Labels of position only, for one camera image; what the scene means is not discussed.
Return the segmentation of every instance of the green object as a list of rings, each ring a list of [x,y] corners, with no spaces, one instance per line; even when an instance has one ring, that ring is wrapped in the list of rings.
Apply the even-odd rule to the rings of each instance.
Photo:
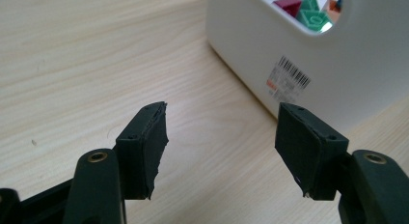
[[[327,14],[320,11],[300,10],[296,18],[307,28],[316,32],[325,32],[333,25]]]
[[[318,2],[316,0],[301,0],[301,10],[319,11]]]

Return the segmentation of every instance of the barcode label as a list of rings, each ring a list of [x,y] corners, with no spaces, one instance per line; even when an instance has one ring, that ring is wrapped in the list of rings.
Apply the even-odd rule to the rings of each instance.
[[[295,102],[311,81],[286,56],[282,56],[271,71],[266,85],[270,96],[278,102]]]
[[[289,76],[291,76],[303,89],[310,84],[311,79],[296,66],[294,66],[294,64],[292,64],[286,56],[283,56],[277,65],[286,70]]]

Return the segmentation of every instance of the table surface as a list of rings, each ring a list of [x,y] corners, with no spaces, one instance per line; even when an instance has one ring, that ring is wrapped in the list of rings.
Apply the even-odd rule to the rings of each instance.
[[[151,201],[128,223],[341,223],[274,149],[277,121],[208,44],[206,0],[0,0],[0,187],[24,200],[168,102]],[[344,133],[409,172],[409,97]]]

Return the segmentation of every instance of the wooden table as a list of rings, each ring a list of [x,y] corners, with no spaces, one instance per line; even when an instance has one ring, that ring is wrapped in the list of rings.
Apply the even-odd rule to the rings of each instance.
[[[128,223],[341,223],[302,198],[274,149],[277,122],[211,49],[206,0],[0,0],[0,187],[24,200],[112,148],[168,102],[170,142],[151,201]],[[344,133],[349,151],[409,172],[409,98]]]

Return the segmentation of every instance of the white container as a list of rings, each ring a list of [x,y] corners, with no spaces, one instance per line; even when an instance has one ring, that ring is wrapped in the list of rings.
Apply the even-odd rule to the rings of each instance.
[[[267,0],[207,3],[211,46],[275,116],[289,101],[346,131],[409,94],[409,0],[342,0],[320,34]]]

